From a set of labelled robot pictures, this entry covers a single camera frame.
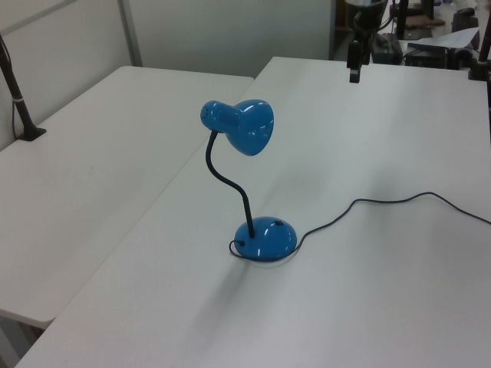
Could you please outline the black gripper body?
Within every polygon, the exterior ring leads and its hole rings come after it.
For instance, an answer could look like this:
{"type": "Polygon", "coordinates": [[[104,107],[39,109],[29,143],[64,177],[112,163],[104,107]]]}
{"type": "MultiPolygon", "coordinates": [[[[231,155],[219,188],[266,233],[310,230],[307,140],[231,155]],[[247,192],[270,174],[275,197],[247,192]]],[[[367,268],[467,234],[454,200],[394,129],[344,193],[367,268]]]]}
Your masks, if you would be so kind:
{"type": "Polygon", "coordinates": [[[348,45],[347,68],[360,70],[363,65],[370,63],[370,44],[368,41],[352,40],[348,45]]]}

